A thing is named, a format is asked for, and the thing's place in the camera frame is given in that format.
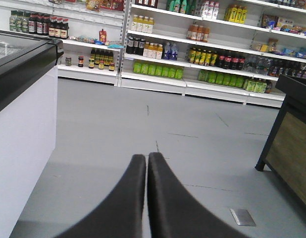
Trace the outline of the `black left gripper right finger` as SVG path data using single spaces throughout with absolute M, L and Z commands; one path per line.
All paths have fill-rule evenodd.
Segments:
M 244 238 L 183 186 L 159 152 L 149 154 L 148 211 L 153 238 Z

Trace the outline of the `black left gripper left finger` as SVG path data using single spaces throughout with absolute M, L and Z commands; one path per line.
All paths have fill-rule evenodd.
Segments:
M 146 159 L 135 154 L 109 195 L 58 238 L 141 238 Z

